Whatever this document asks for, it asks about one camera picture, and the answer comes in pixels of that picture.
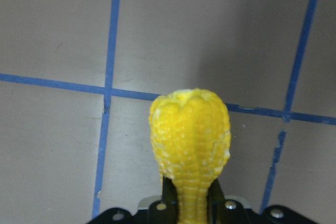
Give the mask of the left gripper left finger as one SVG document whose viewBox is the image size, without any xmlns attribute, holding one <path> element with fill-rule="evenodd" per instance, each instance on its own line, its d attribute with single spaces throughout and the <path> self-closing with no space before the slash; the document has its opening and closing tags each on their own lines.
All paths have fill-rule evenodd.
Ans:
<svg viewBox="0 0 336 224">
<path fill-rule="evenodd" d="M 110 208 L 90 223 L 178 223 L 177 191 L 172 181 L 163 178 L 162 195 L 159 199 L 145 198 L 139 202 L 135 215 L 129 211 L 114 207 Z"/>
</svg>

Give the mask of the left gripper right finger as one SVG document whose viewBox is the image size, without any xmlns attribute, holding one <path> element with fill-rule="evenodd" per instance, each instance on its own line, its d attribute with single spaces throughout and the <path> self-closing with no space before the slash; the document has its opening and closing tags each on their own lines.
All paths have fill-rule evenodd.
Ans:
<svg viewBox="0 0 336 224">
<path fill-rule="evenodd" d="M 226 198 L 215 179 L 208 189 L 208 223 L 288 223 L 314 224 L 315 221 L 282 205 L 271 205 L 258 214 L 239 200 Z"/>
</svg>

